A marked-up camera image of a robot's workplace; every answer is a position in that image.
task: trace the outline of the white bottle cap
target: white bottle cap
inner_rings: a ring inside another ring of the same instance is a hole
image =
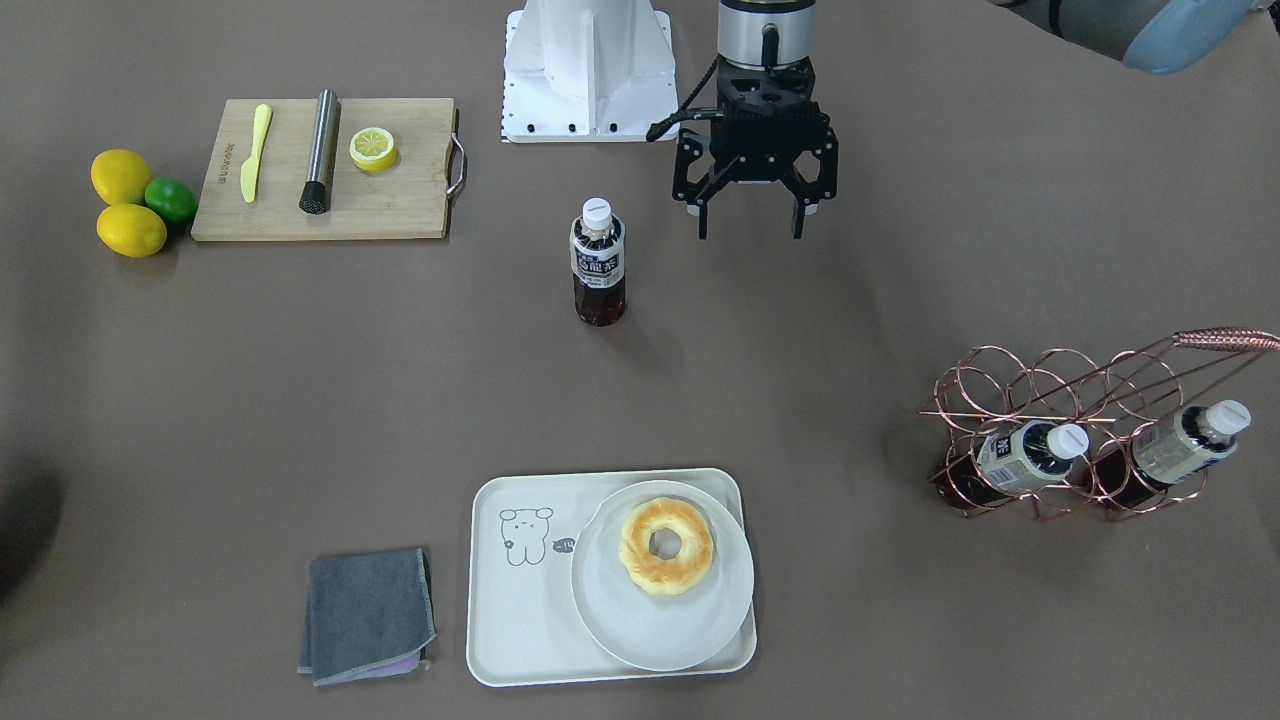
[[[1089,433],[1080,425],[1059,425],[1048,432],[1048,451],[1062,460],[1079,457],[1089,450]]]
[[[1253,415],[1249,415],[1249,409],[1239,402],[1224,400],[1211,405],[1204,411],[1204,419],[1208,420],[1208,427],[1213,428],[1213,432],[1234,436],[1249,427],[1249,423],[1253,421]]]
[[[603,197],[593,197],[582,204],[582,224],[593,231],[609,228],[613,222],[613,208]]]

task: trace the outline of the cartoon bear drawing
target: cartoon bear drawing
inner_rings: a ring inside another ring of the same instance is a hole
[[[550,507],[538,510],[503,510],[502,539],[511,565],[538,565],[547,557],[547,536],[550,534]]]

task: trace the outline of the lemon slice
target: lemon slice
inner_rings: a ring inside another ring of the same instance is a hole
[[[366,173],[390,168],[398,155],[396,138],[383,128],[365,128],[351,136],[351,159]]]

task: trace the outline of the butter knife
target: butter knife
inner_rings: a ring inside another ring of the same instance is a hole
[[[253,149],[248,160],[241,165],[241,195],[244,202],[252,202],[257,197],[257,169],[262,164],[262,143],[266,142],[266,128],[271,126],[271,106],[259,105],[253,110]]]

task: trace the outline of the bread ring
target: bread ring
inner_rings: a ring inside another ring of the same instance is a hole
[[[663,529],[680,536],[680,552],[671,560],[649,552],[653,534]],[[618,560],[644,592],[684,594],[707,577],[714,551],[710,529],[696,507],[684,500],[659,497],[627,515]]]

